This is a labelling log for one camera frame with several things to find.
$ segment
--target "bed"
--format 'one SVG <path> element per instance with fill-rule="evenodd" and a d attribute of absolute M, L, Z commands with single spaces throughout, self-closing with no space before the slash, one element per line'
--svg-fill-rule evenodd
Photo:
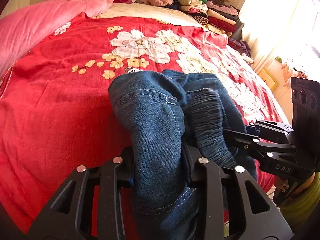
<path fill-rule="evenodd" d="M 0 202 L 24 233 L 78 165 L 102 165 L 131 145 L 108 100 L 110 83 L 130 71 L 164 69 L 216 74 L 245 124 L 288 123 L 225 34 L 180 11 L 138 3 L 114 3 L 94 18 L 83 12 L 18 59 L 0 82 Z M 258 180 L 266 192 L 273 184 L 261 171 Z M 128 239 L 138 239 L 129 194 L 123 192 L 124 222 Z"/>

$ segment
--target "purple cloth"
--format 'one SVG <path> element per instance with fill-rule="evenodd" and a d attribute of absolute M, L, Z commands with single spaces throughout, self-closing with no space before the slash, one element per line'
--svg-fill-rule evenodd
<path fill-rule="evenodd" d="M 238 51 L 240 54 L 244 53 L 247 57 L 251 57 L 251 48 L 246 41 L 229 39 L 228 45 Z"/>

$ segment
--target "red folded cloth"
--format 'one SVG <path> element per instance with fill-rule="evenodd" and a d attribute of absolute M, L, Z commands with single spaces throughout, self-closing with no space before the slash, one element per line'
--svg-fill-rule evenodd
<path fill-rule="evenodd" d="M 132 3 L 132 0 L 113 0 L 113 3 L 119 2 L 119 3 Z"/>
<path fill-rule="evenodd" d="M 209 23 L 224 30 L 225 32 L 234 32 L 236 30 L 236 25 L 231 25 L 230 23 L 219 20 L 212 16 L 209 16 Z"/>

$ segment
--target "dark blue cloth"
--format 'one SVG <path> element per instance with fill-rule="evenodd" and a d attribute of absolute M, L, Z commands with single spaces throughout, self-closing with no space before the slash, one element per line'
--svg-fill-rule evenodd
<path fill-rule="evenodd" d="M 188 188 L 183 178 L 180 148 L 185 132 L 194 132 L 202 154 L 219 165 L 238 163 L 256 176 L 253 159 L 225 146 L 223 127 L 245 132 L 245 125 L 214 74 L 129 73 L 114 79 L 109 95 L 132 138 L 132 206 L 143 240 L 193 239 L 200 190 Z M 206 122 L 203 116 L 211 117 Z"/>

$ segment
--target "metal pin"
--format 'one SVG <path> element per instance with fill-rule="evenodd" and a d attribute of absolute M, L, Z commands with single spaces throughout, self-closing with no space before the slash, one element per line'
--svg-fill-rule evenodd
<path fill-rule="evenodd" d="M 121 157 L 115 157 L 112 160 L 114 163 L 121 163 L 123 161 L 123 159 Z"/>
<path fill-rule="evenodd" d="M 209 160 L 206 157 L 200 157 L 198 159 L 198 162 L 200 162 L 202 164 L 207 164 L 209 162 Z"/>
<path fill-rule="evenodd" d="M 77 167 L 77 171 L 78 172 L 84 172 L 86 169 L 87 169 L 87 167 L 84 166 L 84 165 L 80 165 L 80 166 Z"/>
<path fill-rule="evenodd" d="M 235 170 L 236 170 L 237 172 L 239 172 L 239 173 L 243 173 L 243 172 L 245 171 L 244 167 L 242 167 L 242 166 L 236 166 L 236 167 L 235 167 Z"/>

